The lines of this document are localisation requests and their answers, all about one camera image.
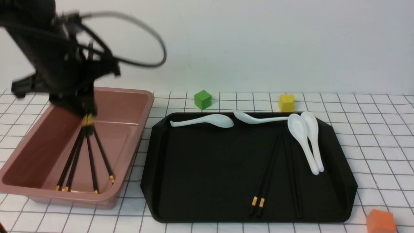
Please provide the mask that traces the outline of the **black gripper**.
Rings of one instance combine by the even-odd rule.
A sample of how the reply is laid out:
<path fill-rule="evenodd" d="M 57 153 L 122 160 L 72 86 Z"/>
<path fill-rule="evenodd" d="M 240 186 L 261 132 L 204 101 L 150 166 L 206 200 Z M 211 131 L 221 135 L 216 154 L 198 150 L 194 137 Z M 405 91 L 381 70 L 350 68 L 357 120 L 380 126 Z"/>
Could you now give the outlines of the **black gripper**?
<path fill-rule="evenodd" d="M 52 105 L 83 117 L 97 115 L 93 89 L 95 80 L 105 75 L 120 76 L 120 67 L 112 52 L 94 59 L 94 52 L 84 49 L 49 50 L 49 100 Z"/>

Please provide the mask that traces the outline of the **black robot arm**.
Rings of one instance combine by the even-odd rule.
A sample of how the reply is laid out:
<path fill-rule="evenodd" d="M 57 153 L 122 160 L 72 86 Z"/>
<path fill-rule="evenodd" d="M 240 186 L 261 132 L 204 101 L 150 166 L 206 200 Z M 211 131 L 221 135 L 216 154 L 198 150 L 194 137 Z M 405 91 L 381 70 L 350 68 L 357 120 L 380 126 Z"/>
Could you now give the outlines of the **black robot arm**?
<path fill-rule="evenodd" d="M 51 104 L 74 115 L 97 115 L 94 82 L 119 76 L 120 68 L 78 14 L 58 16 L 53 0 L 2 0 L 1 27 L 35 68 L 34 74 L 12 82 L 17 99 L 46 93 Z"/>

